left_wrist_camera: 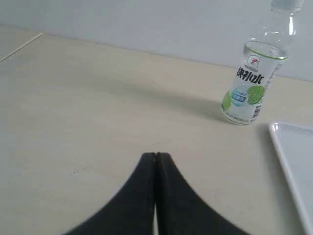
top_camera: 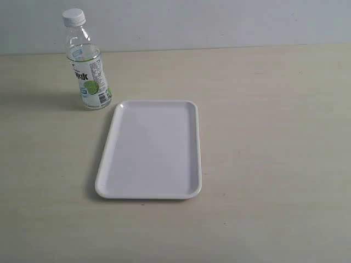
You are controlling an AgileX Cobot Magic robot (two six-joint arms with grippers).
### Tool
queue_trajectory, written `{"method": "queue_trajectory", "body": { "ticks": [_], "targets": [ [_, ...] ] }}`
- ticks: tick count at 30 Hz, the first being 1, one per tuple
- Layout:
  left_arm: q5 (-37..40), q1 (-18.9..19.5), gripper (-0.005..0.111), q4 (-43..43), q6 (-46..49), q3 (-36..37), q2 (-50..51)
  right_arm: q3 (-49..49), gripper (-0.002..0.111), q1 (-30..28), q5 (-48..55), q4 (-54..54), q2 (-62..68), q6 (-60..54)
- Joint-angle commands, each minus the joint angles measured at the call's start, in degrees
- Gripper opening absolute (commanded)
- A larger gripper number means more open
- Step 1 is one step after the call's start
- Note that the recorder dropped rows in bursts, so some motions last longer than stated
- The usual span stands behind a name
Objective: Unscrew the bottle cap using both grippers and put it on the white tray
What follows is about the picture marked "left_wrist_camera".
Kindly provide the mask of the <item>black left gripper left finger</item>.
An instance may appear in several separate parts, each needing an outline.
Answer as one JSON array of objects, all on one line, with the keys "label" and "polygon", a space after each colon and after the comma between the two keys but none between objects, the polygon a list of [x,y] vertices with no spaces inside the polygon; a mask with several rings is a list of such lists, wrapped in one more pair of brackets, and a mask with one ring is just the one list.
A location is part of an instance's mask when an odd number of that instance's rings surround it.
[{"label": "black left gripper left finger", "polygon": [[152,235],[156,153],[144,153],[123,187],[68,235]]}]

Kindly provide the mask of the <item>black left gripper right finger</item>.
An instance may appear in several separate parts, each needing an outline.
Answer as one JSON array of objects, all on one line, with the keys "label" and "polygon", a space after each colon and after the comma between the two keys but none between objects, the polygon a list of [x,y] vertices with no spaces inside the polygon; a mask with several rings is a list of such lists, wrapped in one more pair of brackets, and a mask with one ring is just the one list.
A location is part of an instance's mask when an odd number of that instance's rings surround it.
[{"label": "black left gripper right finger", "polygon": [[246,235],[189,186],[169,153],[156,154],[156,217],[160,235]]}]

